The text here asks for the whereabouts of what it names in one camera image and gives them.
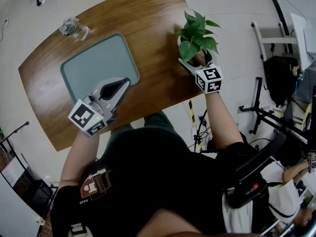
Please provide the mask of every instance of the black t-shirt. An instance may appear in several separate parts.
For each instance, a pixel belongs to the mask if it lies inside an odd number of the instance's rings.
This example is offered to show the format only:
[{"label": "black t-shirt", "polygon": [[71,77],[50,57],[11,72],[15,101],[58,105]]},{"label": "black t-shirt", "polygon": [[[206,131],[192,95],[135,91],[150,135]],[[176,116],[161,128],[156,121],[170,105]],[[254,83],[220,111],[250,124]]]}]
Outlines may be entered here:
[{"label": "black t-shirt", "polygon": [[94,237],[136,236],[160,208],[175,211],[206,235],[225,233],[218,178],[223,172],[217,159],[190,152],[174,133],[127,131],[84,171],[78,186],[58,191],[53,235],[66,237],[71,225],[82,223]]}]

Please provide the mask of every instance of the human arm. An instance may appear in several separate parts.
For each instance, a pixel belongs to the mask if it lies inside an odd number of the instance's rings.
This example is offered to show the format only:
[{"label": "human arm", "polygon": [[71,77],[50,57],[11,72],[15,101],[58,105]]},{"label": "human arm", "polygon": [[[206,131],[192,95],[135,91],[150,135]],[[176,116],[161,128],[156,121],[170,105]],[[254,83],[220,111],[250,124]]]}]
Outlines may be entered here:
[{"label": "human arm", "polygon": [[87,137],[81,131],[78,133],[64,164],[59,188],[78,185],[85,168],[96,159],[99,139],[98,134]]},{"label": "human arm", "polygon": [[208,120],[216,148],[243,142],[240,132],[219,93],[206,94]]},{"label": "human arm", "polygon": [[282,185],[287,184],[292,179],[294,183],[297,183],[306,174],[305,170],[307,167],[308,163],[304,161],[285,170],[282,173]]}]

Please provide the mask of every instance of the white floor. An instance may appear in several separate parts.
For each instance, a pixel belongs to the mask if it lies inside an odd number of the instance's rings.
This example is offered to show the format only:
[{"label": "white floor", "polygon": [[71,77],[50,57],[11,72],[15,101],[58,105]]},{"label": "white floor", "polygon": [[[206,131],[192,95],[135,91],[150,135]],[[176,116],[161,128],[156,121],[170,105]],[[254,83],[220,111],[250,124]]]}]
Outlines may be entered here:
[{"label": "white floor", "polygon": [[[29,104],[19,77],[18,68],[30,53],[68,16],[87,10],[104,0],[45,0],[40,7],[35,0],[0,0],[0,24],[9,18],[0,42],[0,126],[5,134],[29,121],[12,136],[17,152],[22,153],[31,168],[45,181],[58,182],[69,151],[56,152],[43,132]],[[264,77],[259,46],[250,23],[257,20],[268,32],[276,31],[279,21],[272,0],[186,0],[189,7],[217,22],[222,29],[218,35],[220,55],[217,57],[224,73],[221,95],[236,123],[248,141],[269,137],[272,129],[262,124],[256,136],[249,135],[255,116],[239,113],[238,106],[250,106],[255,94],[255,78]],[[196,116],[206,108],[203,95],[193,99]],[[262,91],[261,106],[271,108],[268,91]],[[189,145],[192,140],[192,121],[188,103],[183,102],[164,110],[176,131]],[[134,127],[143,121],[135,121]],[[109,133],[101,136],[98,156],[104,151]]]}]

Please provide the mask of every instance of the hair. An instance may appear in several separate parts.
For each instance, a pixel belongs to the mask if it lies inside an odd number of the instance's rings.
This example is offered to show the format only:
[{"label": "hair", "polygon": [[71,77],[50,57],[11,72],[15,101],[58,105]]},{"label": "hair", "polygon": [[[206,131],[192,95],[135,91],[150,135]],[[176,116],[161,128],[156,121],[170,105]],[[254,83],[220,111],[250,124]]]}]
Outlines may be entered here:
[{"label": "hair", "polygon": [[307,234],[316,224],[316,210],[313,211],[311,220],[304,227],[294,227],[293,233],[296,237],[304,236]]}]

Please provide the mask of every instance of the flower pot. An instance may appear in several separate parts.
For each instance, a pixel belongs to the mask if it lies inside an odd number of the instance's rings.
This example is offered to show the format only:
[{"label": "flower pot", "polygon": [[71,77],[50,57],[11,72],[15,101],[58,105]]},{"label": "flower pot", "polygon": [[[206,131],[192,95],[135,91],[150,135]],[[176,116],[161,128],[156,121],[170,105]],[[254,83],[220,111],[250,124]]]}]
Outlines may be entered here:
[{"label": "flower pot", "polygon": [[[184,41],[182,37],[178,37],[178,46],[180,46],[181,42]],[[215,62],[214,58],[216,59],[215,53],[212,51],[204,52],[200,50],[188,63],[193,67],[203,66],[206,67],[211,62]]]}]

